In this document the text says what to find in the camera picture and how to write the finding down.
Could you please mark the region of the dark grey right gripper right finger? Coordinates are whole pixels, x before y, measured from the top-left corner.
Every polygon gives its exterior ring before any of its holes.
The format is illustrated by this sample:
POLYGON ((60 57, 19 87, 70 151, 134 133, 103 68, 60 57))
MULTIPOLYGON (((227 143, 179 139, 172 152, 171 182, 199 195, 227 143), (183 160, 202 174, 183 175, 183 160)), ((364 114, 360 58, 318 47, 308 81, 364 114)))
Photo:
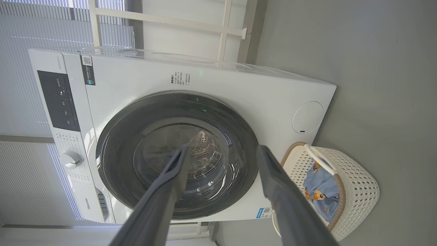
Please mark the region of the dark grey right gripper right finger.
POLYGON ((278 217, 284 246, 337 246, 338 243, 267 146, 256 148, 264 196, 278 217))

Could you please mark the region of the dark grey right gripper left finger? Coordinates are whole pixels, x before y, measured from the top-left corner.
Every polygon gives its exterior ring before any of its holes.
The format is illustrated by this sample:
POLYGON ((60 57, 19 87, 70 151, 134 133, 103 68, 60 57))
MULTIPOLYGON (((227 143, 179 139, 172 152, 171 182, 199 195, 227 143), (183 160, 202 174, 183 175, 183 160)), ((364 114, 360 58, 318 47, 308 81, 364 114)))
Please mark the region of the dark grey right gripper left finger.
POLYGON ((143 195, 111 246, 164 246, 176 202, 186 188, 191 147, 183 145, 143 195))

